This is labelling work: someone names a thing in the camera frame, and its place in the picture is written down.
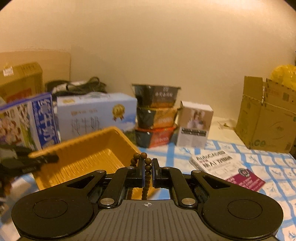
table surface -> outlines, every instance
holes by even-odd
[[[160,166],[171,166],[189,174],[195,168],[188,162],[193,154],[204,154],[213,150],[226,150],[235,155],[258,177],[266,181],[260,193],[274,198],[284,211],[284,221],[277,237],[281,241],[296,240],[296,161],[290,154],[278,154],[265,151],[248,150],[231,129],[223,124],[235,126],[235,122],[224,118],[213,118],[207,146],[198,148],[176,147],[173,143],[151,149],[140,148],[151,158],[157,158]],[[8,211],[1,217],[0,241],[15,241],[18,232],[11,220],[11,209],[21,197],[38,191],[31,174],[23,175],[12,184],[11,194],[7,197]],[[168,191],[161,189],[151,199],[168,199]]]

cardboard box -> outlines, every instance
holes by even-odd
[[[122,93],[92,92],[57,98],[61,140],[66,141],[109,126],[116,126],[135,143],[137,99]]]
[[[295,91],[245,76],[235,132],[249,149],[289,153],[296,136]]]
[[[36,62],[0,71],[0,97],[6,103],[43,92],[42,69]]]
[[[59,143],[50,93],[0,107],[0,144],[41,150]]]
[[[181,101],[177,146],[204,148],[213,113],[209,105]]]

crosshair marking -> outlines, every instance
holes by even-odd
[[[144,205],[145,205],[146,207],[150,207],[150,206],[152,205],[152,203],[150,203],[150,202],[146,202],[146,203],[144,203]]]

blue milk box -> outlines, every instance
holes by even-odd
[[[91,92],[57,98],[62,141],[116,126],[135,143],[137,99],[122,93]]]
[[[0,144],[41,150],[57,143],[50,93],[0,106]]]

instant noodle bowl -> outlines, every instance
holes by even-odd
[[[143,129],[171,127],[175,123],[177,108],[137,108],[138,125]]]
[[[168,108],[173,107],[178,90],[181,87],[165,85],[140,85],[132,84],[135,88],[135,96],[138,100],[138,106],[150,108]]]
[[[137,145],[144,148],[166,145],[170,142],[176,128],[176,124],[172,127],[157,128],[152,130],[138,127],[136,129]]]

